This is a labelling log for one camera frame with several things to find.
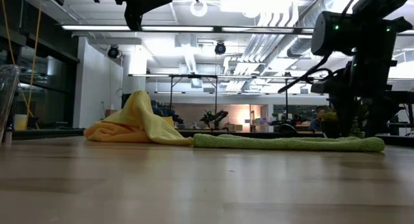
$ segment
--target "ceiling light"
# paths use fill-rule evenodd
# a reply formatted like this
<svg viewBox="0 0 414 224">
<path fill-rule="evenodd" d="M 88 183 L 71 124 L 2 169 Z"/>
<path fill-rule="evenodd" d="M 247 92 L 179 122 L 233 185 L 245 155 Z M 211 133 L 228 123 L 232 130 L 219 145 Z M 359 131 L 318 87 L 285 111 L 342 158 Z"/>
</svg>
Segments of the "ceiling light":
<svg viewBox="0 0 414 224">
<path fill-rule="evenodd" d="M 128 26 L 111 26 L 111 25 L 62 25 L 65 30 L 84 30 L 84 31 L 99 31 L 99 30 L 112 30 L 112 31 L 131 31 Z"/>
<path fill-rule="evenodd" d="M 156 78 L 161 78 L 161 77 L 167 78 L 167 77 L 169 77 L 168 74 L 128 74 L 128 76 L 146 77 L 146 78 L 153 78 L 153 77 L 156 77 Z"/>
<path fill-rule="evenodd" d="M 209 93 L 209 92 L 186 92 L 186 94 L 193 94 L 193 95 L 210 95 L 213 93 Z"/>
<path fill-rule="evenodd" d="M 170 91 L 154 91 L 155 94 L 171 94 Z M 173 91 L 173 94 L 182 94 L 182 92 Z"/>
<path fill-rule="evenodd" d="M 220 11 L 251 13 L 280 13 L 288 8 L 293 0 L 221 0 Z"/>
<path fill-rule="evenodd" d="M 202 5 L 200 10 L 195 10 L 195 4 L 197 4 L 197 3 L 201 3 L 201 5 Z M 190 5 L 190 12 L 196 17 L 205 16 L 207 14 L 207 10 L 208 10 L 208 7 L 207 7 L 207 3 L 205 1 L 198 1 L 197 2 L 197 1 L 194 0 Z"/>
<path fill-rule="evenodd" d="M 251 34 L 291 34 L 293 28 L 287 27 L 223 27 L 223 32 L 239 32 Z"/>
<path fill-rule="evenodd" d="M 142 26 L 148 32 L 212 32 L 213 27 Z"/>
<path fill-rule="evenodd" d="M 258 76 L 256 78 L 260 78 L 260 79 L 294 79 L 293 77 L 285 77 L 285 76 Z"/>
<path fill-rule="evenodd" d="M 299 39 L 312 39 L 312 36 L 310 36 L 310 35 L 299 35 L 298 38 Z"/>
<path fill-rule="evenodd" d="M 243 76 L 243 75 L 219 75 L 218 78 L 253 78 L 255 76 Z"/>
<path fill-rule="evenodd" d="M 398 36 L 414 36 L 414 30 L 406 30 L 405 32 L 401 32 Z"/>
</svg>

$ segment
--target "exposed ceiling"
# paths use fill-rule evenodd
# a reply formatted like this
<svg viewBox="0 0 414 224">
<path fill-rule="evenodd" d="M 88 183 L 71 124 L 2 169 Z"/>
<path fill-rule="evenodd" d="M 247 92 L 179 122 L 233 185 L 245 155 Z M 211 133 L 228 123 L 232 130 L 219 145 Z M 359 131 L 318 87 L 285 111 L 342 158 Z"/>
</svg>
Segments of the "exposed ceiling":
<svg viewBox="0 0 414 224">
<path fill-rule="evenodd" d="M 194 10 L 196 14 L 191 12 L 191 4 L 194 0 L 173 0 L 172 4 L 164 5 L 156 8 L 147 14 L 144 14 L 143 25 L 209 25 L 209 26 L 299 26 L 312 27 L 305 21 L 301 22 L 298 16 L 313 3 L 314 0 L 295 0 L 291 1 L 290 7 L 286 11 L 278 9 L 274 3 L 268 3 L 272 0 L 259 0 L 259 4 L 252 0 L 247 0 L 242 12 L 223 12 L 224 5 L 227 5 L 224 0 L 200 0 L 207 4 L 207 12 L 202 17 L 197 17 L 198 11 L 201 10 L 202 4 L 195 5 Z M 60 7 L 52 1 L 42 1 L 44 11 L 53 17 L 56 21 L 62 24 L 71 25 L 125 25 L 124 11 L 125 3 L 123 5 L 116 5 L 112 0 L 100 0 L 101 3 L 95 3 L 93 0 L 65 0 L 65 4 Z M 335 0 L 329 6 L 330 10 L 335 9 L 342 11 L 348 0 Z M 254 15 L 254 5 L 273 6 L 274 11 L 280 14 L 261 14 L 257 17 L 247 17 Z M 404 16 L 409 22 L 414 24 L 414 0 L 410 0 L 402 8 L 391 14 L 388 18 Z M 187 64 L 189 66 L 187 52 L 183 52 L 180 47 L 177 47 L 176 36 L 179 33 L 135 33 L 135 32 L 101 32 L 87 34 L 91 44 L 99 45 L 99 47 L 107 49 L 108 42 L 111 38 L 125 38 L 134 39 L 140 38 L 142 45 L 148 50 L 150 54 L 147 67 L 152 73 L 166 73 L 171 71 L 171 68 L 177 68 L 180 64 Z M 257 66 L 255 68 L 247 68 L 245 73 L 259 73 L 265 76 L 272 76 L 275 74 L 283 74 L 290 71 L 295 75 L 301 75 L 308 68 L 312 67 L 320 60 L 312 55 L 309 51 L 296 59 L 277 60 L 282 57 L 282 46 L 292 45 L 292 40 L 288 38 L 277 38 L 273 36 L 255 36 L 251 34 L 193 34 L 197 50 L 193 51 L 191 55 L 196 64 L 216 64 L 223 67 L 225 71 L 226 58 L 247 56 L 244 61 L 253 59 L 255 62 L 264 63 L 264 66 Z M 227 47 L 225 55 L 216 56 L 214 53 L 215 44 L 218 41 L 223 41 Z M 126 53 L 134 51 L 134 45 L 120 45 L 121 50 Z M 396 49 L 414 49 L 414 38 L 398 38 L 395 45 Z M 341 56 L 331 56 L 325 67 L 332 70 L 339 69 L 345 66 L 349 59 Z M 233 64 L 232 69 L 235 69 L 237 63 Z"/>
</svg>

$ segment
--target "person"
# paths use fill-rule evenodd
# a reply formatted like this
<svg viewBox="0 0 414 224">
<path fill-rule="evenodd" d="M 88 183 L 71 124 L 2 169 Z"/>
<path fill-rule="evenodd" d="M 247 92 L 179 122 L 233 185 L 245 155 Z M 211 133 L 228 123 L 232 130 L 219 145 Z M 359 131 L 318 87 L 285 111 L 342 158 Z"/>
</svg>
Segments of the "person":
<svg viewBox="0 0 414 224">
<path fill-rule="evenodd" d="M 313 131 L 321 131 L 322 116 L 325 114 L 325 108 L 319 106 L 316 108 L 316 118 L 310 122 L 309 129 Z"/>
</svg>

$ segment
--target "green towel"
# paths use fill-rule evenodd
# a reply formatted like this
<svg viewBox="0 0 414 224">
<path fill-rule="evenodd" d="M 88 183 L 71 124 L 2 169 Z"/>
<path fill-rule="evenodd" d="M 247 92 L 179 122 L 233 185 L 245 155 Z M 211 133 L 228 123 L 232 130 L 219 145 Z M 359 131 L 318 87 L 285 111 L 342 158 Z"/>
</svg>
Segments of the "green towel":
<svg viewBox="0 0 414 224">
<path fill-rule="evenodd" d="M 256 150 L 325 150 L 325 151 L 361 151 L 381 152 L 386 145 L 382 139 L 370 137 L 359 139 L 345 137 L 340 139 L 323 138 L 285 138 L 252 139 L 233 135 L 214 137 L 207 134 L 195 134 L 193 145 L 196 148 L 235 148 Z"/>
</svg>

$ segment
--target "clear plastic container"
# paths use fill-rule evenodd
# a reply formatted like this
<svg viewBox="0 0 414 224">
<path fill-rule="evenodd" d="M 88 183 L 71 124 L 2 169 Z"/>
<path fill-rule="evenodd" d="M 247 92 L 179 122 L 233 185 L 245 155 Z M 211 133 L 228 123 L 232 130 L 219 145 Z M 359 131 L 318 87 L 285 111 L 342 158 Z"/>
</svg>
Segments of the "clear plastic container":
<svg viewBox="0 0 414 224">
<path fill-rule="evenodd" d="M 8 113 L 12 105 L 14 91 L 19 81 L 21 68 L 17 65 L 0 67 L 0 145 L 7 123 Z"/>
</svg>

